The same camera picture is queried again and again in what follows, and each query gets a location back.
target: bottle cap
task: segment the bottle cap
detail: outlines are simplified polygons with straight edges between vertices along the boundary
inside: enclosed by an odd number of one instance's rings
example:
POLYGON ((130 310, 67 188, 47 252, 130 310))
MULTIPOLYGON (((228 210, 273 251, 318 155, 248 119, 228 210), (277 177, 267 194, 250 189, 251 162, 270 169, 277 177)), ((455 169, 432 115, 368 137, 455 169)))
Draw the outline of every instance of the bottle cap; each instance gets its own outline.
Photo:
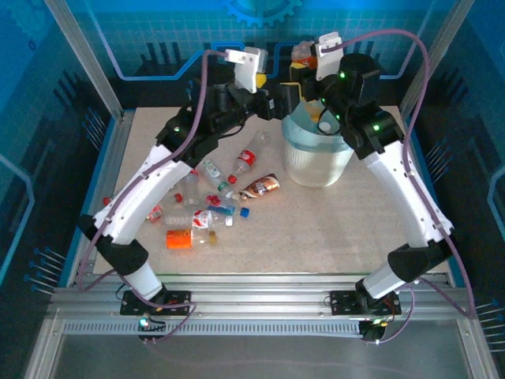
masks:
POLYGON ((249 217, 249 208, 241 208, 240 209, 240 216, 247 219, 249 217))
POLYGON ((189 249, 191 245, 191 229, 186 229, 185 231, 168 231, 166 233, 167 249, 189 249))
POLYGON ((209 232, 208 241, 211 243, 211 245, 214 245, 218 241, 218 238, 215 236, 215 231, 209 232))

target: beige tabletop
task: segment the beige tabletop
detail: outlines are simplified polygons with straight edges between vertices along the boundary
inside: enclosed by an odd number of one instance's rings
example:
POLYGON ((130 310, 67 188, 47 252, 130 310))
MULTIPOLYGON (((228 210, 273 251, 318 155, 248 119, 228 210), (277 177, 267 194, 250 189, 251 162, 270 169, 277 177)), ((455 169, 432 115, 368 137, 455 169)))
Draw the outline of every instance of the beige tabletop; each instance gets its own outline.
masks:
MULTIPOLYGON (((385 107, 399 121, 397 107, 385 107)), ((143 163, 156 134, 178 108, 137 108, 116 185, 121 189, 143 163)), ((234 225, 218 231, 214 246, 168 250, 166 227, 145 221, 137 234, 148 250, 157 274, 311 272, 366 273, 383 264, 389 252, 405 243, 399 216, 372 172, 354 155, 342 177, 323 189, 293 182, 282 167, 283 137, 279 120, 253 117, 235 137, 219 142, 208 155, 225 173, 256 130, 267 130, 271 143, 255 166, 235 185, 241 190, 271 172, 281 188, 248 201, 248 219, 234 217, 234 225)), ((211 190, 200 180, 200 191, 211 190)), ((99 255, 95 273, 110 269, 99 255)), ((446 271, 441 265, 436 271, 446 271)))

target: gear logo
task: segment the gear logo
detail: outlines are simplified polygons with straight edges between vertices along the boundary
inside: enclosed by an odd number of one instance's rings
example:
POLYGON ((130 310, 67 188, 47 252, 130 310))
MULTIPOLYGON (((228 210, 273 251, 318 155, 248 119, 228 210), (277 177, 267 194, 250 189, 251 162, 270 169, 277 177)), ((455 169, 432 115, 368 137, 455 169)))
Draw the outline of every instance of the gear logo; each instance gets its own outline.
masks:
POLYGON ((301 5, 301 0, 223 0, 228 14, 235 16, 237 22, 245 21, 247 26, 274 26, 276 21, 283 22, 287 15, 293 16, 294 8, 301 5))
POLYGON ((23 33, 37 40, 47 23, 47 8, 43 0, 6 0, 1 3, 10 11, 23 33))

